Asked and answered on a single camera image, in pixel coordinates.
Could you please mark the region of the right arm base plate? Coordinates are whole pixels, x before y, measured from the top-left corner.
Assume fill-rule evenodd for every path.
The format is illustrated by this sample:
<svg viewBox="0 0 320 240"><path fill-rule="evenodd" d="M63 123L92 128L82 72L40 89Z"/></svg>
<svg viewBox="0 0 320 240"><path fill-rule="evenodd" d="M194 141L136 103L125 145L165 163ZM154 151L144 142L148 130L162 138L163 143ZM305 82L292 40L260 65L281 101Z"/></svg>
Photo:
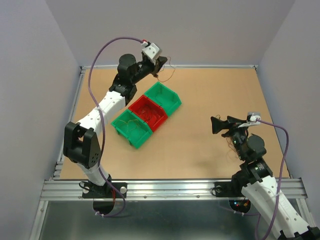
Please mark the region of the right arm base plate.
<svg viewBox="0 0 320 240"><path fill-rule="evenodd" d="M217 181L214 183L214 187L210 189L210 193L217 198L249 197L251 199L261 197L261 194L258 191L243 194L242 188L247 187L248 185L249 182Z"/></svg>

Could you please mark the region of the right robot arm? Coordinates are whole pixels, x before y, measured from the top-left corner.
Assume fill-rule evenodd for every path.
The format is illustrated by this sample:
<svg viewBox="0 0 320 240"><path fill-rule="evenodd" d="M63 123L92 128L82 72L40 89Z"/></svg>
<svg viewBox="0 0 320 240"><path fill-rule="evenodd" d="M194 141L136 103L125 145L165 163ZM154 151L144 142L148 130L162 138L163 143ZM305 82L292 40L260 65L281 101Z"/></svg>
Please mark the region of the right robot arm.
<svg viewBox="0 0 320 240"><path fill-rule="evenodd" d="M262 123L260 114L250 112L246 119L228 116L226 120L212 116L210 120L212 133L225 131L221 136L230 140L243 162L230 181L215 182L211 194L229 198L230 207L238 214L246 215L254 206L269 224L264 239L273 234L277 240L318 240L319 228L310 226L299 215L280 189L282 178L275 178L263 159L267 152L264 140L248 131Z"/></svg>

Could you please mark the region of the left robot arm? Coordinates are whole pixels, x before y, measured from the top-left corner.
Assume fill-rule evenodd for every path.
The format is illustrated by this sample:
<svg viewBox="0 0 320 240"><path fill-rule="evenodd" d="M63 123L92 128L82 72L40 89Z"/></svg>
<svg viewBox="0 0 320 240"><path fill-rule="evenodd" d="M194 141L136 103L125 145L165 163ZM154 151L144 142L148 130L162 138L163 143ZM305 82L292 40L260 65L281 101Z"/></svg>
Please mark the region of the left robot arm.
<svg viewBox="0 0 320 240"><path fill-rule="evenodd" d="M155 61L145 54L136 61L132 54L119 58L117 74L101 102L78 122L68 122L64 128L63 155L77 164L88 178L82 186L87 193L108 196L112 191L112 178L101 166L104 144L98 140L99 134L106 134L106 124L121 109L128 105L137 92L136 84L147 75L158 77L158 73L168 61L159 56Z"/></svg>

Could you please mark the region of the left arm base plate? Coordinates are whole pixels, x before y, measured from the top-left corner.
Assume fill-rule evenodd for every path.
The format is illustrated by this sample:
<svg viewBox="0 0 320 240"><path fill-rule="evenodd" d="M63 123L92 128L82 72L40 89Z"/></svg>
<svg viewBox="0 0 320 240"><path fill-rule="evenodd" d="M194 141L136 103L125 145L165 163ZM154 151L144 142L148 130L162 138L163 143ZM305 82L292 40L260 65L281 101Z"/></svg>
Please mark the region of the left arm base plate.
<svg viewBox="0 0 320 240"><path fill-rule="evenodd" d="M124 198L127 197L128 184L126 182L113 182L112 185L117 191L107 183L103 186L98 186L90 181L80 181L78 185L82 189L83 199L117 199L121 198L120 194L122 194Z"/></svg>

